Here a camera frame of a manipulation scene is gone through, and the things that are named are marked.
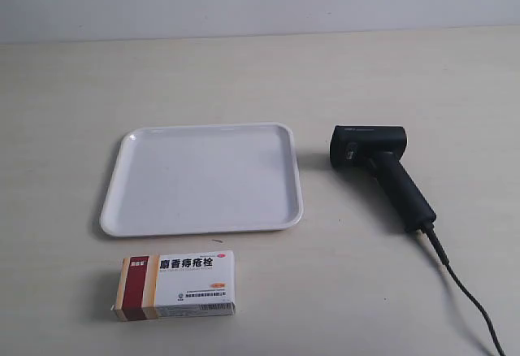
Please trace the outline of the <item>black handheld barcode scanner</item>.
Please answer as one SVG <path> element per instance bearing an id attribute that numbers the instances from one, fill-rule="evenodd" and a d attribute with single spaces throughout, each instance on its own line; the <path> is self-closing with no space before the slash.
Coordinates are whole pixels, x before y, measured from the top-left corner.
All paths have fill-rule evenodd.
<path id="1" fill-rule="evenodd" d="M 335 126 L 329 158 L 336 170 L 368 172 L 387 195 L 405 230 L 415 232 L 431 226 L 436 213 L 401 164 L 407 146 L 401 126 Z"/>

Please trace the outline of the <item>white plastic tray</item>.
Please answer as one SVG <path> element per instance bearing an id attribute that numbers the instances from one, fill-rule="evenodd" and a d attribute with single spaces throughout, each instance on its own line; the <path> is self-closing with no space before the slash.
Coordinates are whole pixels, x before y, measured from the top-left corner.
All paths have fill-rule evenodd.
<path id="1" fill-rule="evenodd" d="M 119 238 L 263 232 L 303 212 L 288 126 L 148 127 L 120 142 L 99 223 Z"/>

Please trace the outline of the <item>white red medicine box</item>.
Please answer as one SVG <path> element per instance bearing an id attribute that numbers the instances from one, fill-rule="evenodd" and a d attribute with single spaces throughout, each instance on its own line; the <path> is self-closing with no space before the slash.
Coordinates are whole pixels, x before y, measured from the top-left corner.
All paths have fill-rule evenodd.
<path id="1" fill-rule="evenodd" d="M 121 321 L 234 315 L 236 260 L 230 250 L 131 256 L 115 303 Z"/>

